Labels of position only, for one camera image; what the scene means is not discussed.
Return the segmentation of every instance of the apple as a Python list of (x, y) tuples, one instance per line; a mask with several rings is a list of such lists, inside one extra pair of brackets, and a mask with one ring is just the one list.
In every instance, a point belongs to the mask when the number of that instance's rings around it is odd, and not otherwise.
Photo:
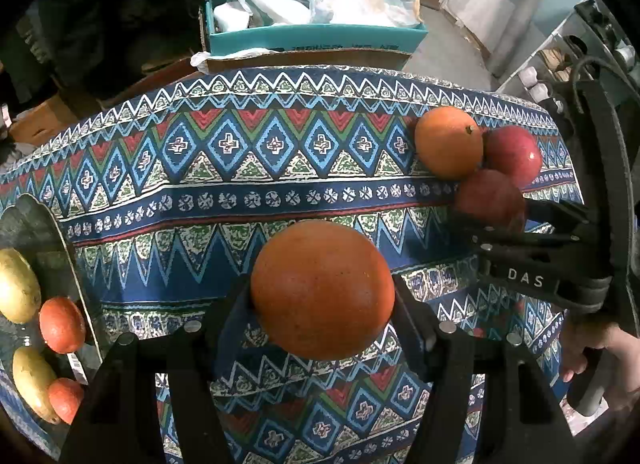
[(526, 205), (511, 179), (497, 170), (478, 170), (458, 186), (453, 209), (512, 232), (524, 230)]
[(528, 130), (507, 125), (484, 134), (486, 167), (509, 176), (520, 189), (540, 173), (542, 155), (538, 142)]

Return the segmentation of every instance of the screw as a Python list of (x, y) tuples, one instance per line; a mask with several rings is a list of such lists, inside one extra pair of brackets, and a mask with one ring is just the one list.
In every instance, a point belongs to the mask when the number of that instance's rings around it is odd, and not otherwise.
[(200, 323), (196, 319), (192, 319), (184, 324), (185, 332), (197, 332), (202, 327), (202, 323)]
[(138, 339), (138, 336), (136, 336), (132, 332), (125, 332), (118, 336), (118, 345), (129, 345), (135, 339)]
[(453, 334), (457, 329), (456, 324), (452, 321), (441, 321), (439, 327), (446, 334)]
[(519, 347), (522, 343), (522, 338), (517, 332), (510, 332), (507, 335), (507, 341), (514, 347)]

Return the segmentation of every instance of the table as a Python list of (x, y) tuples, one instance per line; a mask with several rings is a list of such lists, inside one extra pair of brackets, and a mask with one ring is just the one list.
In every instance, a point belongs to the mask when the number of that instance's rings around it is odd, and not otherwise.
[[(200, 317), (273, 234), (323, 218), (365, 234), (441, 319), (496, 339), (518, 332), (554, 383), (562, 312), (475, 284), (475, 258), (446, 229), (456, 183), (415, 156), (417, 118), (442, 105), (537, 137), (544, 166), (526, 197), (581, 199), (558, 130), (536, 105), (393, 70), (294, 66), (202, 76), (93, 116), (0, 175), (0, 207), (23, 192), (47, 204), (111, 340)], [(342, 361), (287, 354), (255, 322), (242, 348), (211, 384), (237, 462), (402, 462), (430, 386), (407, 369), (391, 325)], [(0, 383), (2, 404), (27, 419), (1, 370)], [(156, 384), (164, 450), (180, 463), (166, 377)], [(461, 459), (473, 451), (482, 396), (476, 376)], [(23, 433), (47, 447), (30, 428)]]

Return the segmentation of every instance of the price label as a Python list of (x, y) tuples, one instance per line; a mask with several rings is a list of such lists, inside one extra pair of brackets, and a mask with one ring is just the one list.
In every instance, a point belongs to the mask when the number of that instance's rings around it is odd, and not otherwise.
[(89, 381), (86, 380), (86, 374), (84, 373), (84, 368), (82, 368), (82, 364), (73, 352), (70, 352), (66, 355), (69, 359), (69, 364), (71, 365), (71, 370), (73, 370), (74, 375), (76, 377), (76, 381), (80, 384), (89, 384)]

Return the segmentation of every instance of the orange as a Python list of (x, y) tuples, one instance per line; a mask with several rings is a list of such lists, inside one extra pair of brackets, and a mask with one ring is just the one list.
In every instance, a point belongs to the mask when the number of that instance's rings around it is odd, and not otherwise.
[(71, 424), (84, 397), (82, 386), (74, 380), (58, 378), (49, 385), (47, 394), (49, 394), (51, 406), (60, 419)]
[(415, 149), (437, 178), (463, 179), (482, 163), (482, 131), (463, 110), (437, 107), (415, 126)]
[(58, 354), (77, 351), (84, 343), (84, 318), (67, 297), (49, 298), (40, 310), (40, 332), (49, 348)]
[(251, 274), (258, 321), (296, 356), (348, 358), (369, 347), (394, 306), (391, 273), (376, 247), (347, 226), (298, 222), (262, 248)]

